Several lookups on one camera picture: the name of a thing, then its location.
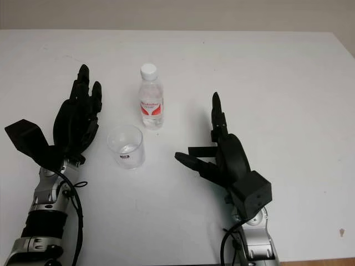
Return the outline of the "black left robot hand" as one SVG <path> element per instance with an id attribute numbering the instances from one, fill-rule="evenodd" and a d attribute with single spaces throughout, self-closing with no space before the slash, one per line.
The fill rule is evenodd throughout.
<path id="1" fill-rule="evenodd" d="M 96 136 L 101 110 L 102 86 L 96 81 L 92 91 L 89 90 L 89 68 L 83 64 L 70 97 L 62 103 L 53 126 L 54 145 L 71 164 L 85 162 L 83 152 Z"/>

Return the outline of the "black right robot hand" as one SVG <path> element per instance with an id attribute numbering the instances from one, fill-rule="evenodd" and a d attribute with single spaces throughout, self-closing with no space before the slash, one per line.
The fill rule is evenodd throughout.
<path id="1" fill-rule="evenodd" d="M 250 171 L 240 140 L 228 133 L 225 113 L 217 92 L 212 96 L 211 141 L 215 146 L 189 147 L 188 153 L 176 152 L 175 159 L 200 177 L 223 188 L 229 188 Z"/>

